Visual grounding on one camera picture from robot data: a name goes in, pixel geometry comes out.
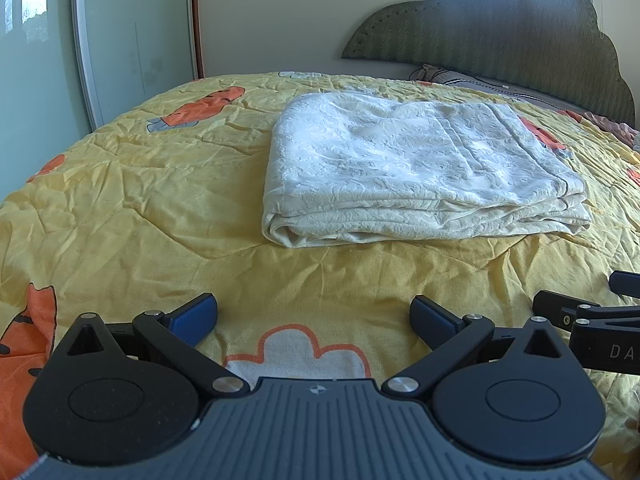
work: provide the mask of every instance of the white cloud print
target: white cloud print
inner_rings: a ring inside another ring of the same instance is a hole
[[[320,347],[316,334],[304,325],[291,324],[266,332],[256,354],[235,354],[225,367],[255,387],[260,377],[291,379],[370,378],[369,362],[351,344]]]

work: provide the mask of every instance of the green upholstered headboard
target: green upholstered headboard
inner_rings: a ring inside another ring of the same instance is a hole
[[[432,64],[544,92],[635,124],[629,87],[589,0],[424,0],[367,18],[342,53]]]

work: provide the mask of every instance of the folded white blanket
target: folded white blanket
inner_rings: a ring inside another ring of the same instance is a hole
[[[290,248],[576,234],[585,199],[508,105],[304,94],[273,129],[262,232]]]

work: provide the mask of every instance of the bed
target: bed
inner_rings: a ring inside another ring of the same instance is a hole
[[[271,129],[292,98],[335,91],[511,105],[574,154],[565,163],[588,186],[591,228],[296,250],[268,242],[260,218]],[[630,120],[621,110],[615,118]],[[252,384],[381,382],[429,351],[408,323],[417,294],[497,326],[523,325],[541,289],[631,304],[608,291],[607,277],[640,272],[639,203],[640,154],[615,136],[580,116],[473,89],[281,72],[206,78],[156,96],[71,146],[0,206],[0,478],[36,458],[22,401],[83,312],[127,322],[212,292],[218,325],[198,348]],[[612,478],[632,478],[640,380],[588,373],[607,408],[593,460]]]

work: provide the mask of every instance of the crosshair logo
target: crosshair logo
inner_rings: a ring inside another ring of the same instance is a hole
[[[316,386],[312,386],[311,388],[309,388],[309,391],[314,395],[322,395],[328,392],[329,390],[327,390],[324,386],[320,384],[316,384]]]

